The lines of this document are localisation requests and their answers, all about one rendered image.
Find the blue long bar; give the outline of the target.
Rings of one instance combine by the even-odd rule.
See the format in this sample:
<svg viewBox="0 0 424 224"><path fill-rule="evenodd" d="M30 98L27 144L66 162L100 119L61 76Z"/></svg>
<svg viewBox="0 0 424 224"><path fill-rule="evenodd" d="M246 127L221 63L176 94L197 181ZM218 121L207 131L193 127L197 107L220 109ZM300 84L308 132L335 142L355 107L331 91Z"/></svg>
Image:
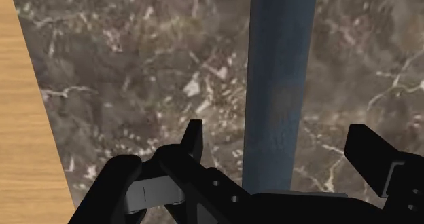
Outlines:
<svg viewBox="0 0 424 224"><path fill-rule="evenodd" d="M317 0L251 0L242 187L288 190Z"/></svg>

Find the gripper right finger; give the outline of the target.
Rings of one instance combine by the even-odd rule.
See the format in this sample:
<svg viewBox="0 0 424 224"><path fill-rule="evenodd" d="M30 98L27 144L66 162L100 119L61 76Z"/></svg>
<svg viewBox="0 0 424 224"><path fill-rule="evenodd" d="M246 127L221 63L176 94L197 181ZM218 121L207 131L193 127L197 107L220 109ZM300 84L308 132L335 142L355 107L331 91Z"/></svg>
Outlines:
<svg viewBox="0 0 424 224"><path fill-rule="evenodd" d="M424 157L399 151L365 124L349 126L344 156L392 218L424 219Z"/></svg>

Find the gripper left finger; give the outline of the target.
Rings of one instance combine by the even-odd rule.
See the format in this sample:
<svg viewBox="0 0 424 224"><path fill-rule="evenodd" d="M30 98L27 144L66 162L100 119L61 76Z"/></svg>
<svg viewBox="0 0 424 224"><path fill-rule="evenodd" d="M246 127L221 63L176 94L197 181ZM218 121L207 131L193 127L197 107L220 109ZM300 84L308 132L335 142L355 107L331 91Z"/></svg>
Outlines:
<svg viewBox="0 0 424 224"><path fill-rule="evenodd" d="M200 164L202 121L188 123L179 144L109 159L67 224L141 224L165 206L177 224L248 224L250 195L216 168Z"/></svg>

